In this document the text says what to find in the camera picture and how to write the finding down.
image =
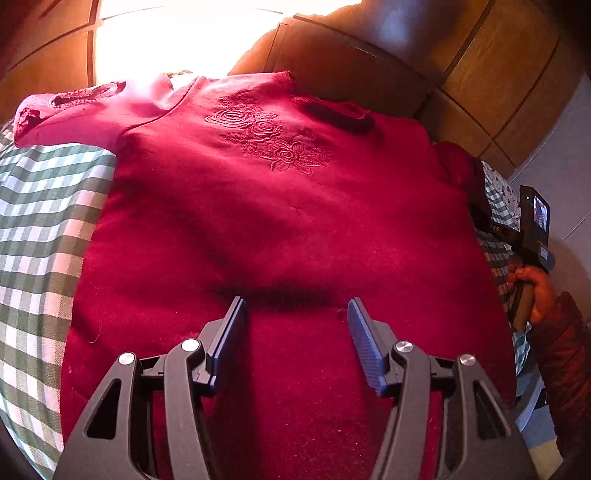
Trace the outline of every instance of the wooden cabinet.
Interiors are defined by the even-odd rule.
[[[480,158],[501,175],[503,175],[506,179],[508,179],[515,170],[515,166],[511,163],[509,157],[507,157],[507,155],[505,155],[505,153],[494,142],[488,146]]]
[[[364,0],[309,18],[371,43],[439,82],[488,0]]]
[[[496,141],[516,165],[548,134],[583,74],[583,59],[566,38],[519,111]]]
[[[497,0],[443,90],[496,135],[527,97],[558,42],[530,0]]]
[[[89,86],[87,36],[77,32],[34,53],[0,80],[0,123],[35,93],[60,93]]]
[[[6,68],[10,69],[19,61],[42,46],[87,25],[90,21],[92,0],[61,0],[43,2],[20,28],[11,41],[11,54]]]
[[[289,70],[310,93],[352,100],[374,112],[410,117],[430,84],[395,57],[322,25],[281,24],[266,70]]]
[[[490,136],[456,102],[438,90],[418,120],[435,142],[454,142],[478,157],[491,143]]]

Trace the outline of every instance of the green and white plaid fabric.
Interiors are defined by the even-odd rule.
[[[12,122],[0,131],[0,420],[47,479],[63,450],[60,372],[74,290],[114,168],[98,147],[19,149]]]
[[[486,197],[491,206],[492,219],[502,225],[519,230],[519,208],[517,197],[511,186],[488,164],[482,162],[485,172]],[[499,242],[494,236],[477,231],[478,242],[495,277],[496,287],[503,302],[505,312],[509,311],[511,292],[508,290],[509,257],[513,254],[509,245]],[[525,365],[530,344],[526,333],[513,331],[513,347],[515,350],[515,370],[517,374]]]

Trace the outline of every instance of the red jacket sleeve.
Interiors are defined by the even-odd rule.
[[[591,427],[591,335],[573,298],[563,293],[528,339],[546,387],[563,458],[579,450]]]

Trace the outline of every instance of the black clamp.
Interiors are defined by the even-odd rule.
[[[420,479],[432,390],[444,398],[438,480],[537,478],[517,426],[474,356],[427,355],[372,320],[359,298],[349,302],[347,319],[369,386],[382,397],[399,394],[370,480]]]
[[[200,397],[215,395],[227,378],[245,310],[236,297],[197,339],[143,360],[120,355],[76,423],[54,480],[155,478],[149,397],[158,390],[164,390],[174,479],[218,479]],[[420,480],[433,390],[444,398],[437,480],[537,478],[510,413],[474,356],[451,361],[425,354],[372,320],[359,298],[349,302],[348,324],[368,384],[382,397],[398,396],[370,480]]]
[[[175,480],[218,478],[200,397],[215,395],[232,366],[246,304],[235,297],[223,319],[205,325],[165,355],[122,353],[91,396],[57,465],[54,480],[156,477],[149,397],[164,390]]]

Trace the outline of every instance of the sweatshirt sleeve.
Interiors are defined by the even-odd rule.
[[[15,115],[15,145],[81,143],[116,153],[115,145],[123,132],[168,113],[191,85],[175,89],[162,73],[76,92],[31,95]]]
[[[591,427],[591,335],[569,293],[560,295],[528,340],[546,387],[558,449],[566,458]]]

